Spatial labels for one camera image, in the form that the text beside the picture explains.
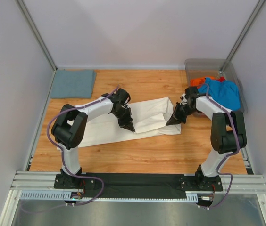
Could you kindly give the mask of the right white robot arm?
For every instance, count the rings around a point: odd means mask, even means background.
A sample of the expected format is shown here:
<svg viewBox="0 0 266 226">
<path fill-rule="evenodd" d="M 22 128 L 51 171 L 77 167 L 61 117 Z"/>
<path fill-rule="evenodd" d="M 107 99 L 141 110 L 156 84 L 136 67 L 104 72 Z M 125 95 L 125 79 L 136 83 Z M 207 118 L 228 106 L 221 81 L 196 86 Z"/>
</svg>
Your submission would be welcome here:
<svg viewBox="0 0 266 226">
<path fill-rule="evenodd" d="M 200 190 L 207 189 L 212 178 L 230 176 L 222 173 L 226 162 L 247 144 L 244 115 L 240 110 L 233 111 L 219 104 L 208 92 L 201 94 L 196 86 L 188 87 L 177 102 L 166 125 L 186 123 L 187 117 L 202 112 L 211 120 L 210 142 L 212 150 L 195 172 L 194 184 Z"/>
</svg>

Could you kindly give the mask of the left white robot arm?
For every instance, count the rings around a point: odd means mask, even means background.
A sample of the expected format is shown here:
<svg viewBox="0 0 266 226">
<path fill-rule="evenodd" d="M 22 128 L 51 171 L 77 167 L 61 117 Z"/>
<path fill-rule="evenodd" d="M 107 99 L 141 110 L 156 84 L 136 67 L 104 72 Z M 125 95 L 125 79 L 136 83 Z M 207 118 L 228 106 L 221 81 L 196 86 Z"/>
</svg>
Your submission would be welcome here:
<svg viewBox="0 0 266 226">
<path fill-rule="evenodd" d="M 89 121 L 105 115 L 113 114 L 117 118 L 118 126 L 135 132 L 131 109 L 128 106 L 130 94 L 121 88 L 112 93 L 103 94 L 95 101 L 74 107 L 65 104 L 60 113 L 50 122 L 51 130 L 47 136 L 62 154 L 62 169 L 56 175 L 54 188 L 56 189 L 83 189 L 86 179 L 94 177 L 82 175 L 82 168 L 78 160 L 78 146 L 82 142 L 86 125 Z"/>
</svg>

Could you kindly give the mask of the white t shirt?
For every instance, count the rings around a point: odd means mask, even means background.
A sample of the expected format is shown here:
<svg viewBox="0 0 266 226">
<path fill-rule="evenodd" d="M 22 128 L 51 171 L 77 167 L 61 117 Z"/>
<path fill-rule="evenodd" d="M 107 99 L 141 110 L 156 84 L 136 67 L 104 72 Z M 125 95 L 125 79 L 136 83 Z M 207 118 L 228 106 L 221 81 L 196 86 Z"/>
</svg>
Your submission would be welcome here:
<svg viewBox="0 0 266 226">
<path fill-rule="evenodd" d="M 166 125 L 173 113 L 168 97 L 131 103 L 129 107 L 135 132 L 120 128 L 113 114 L 104 114 L 87 123 L 79 147 L 181 133 L 181 125 Z"/>
</svg>

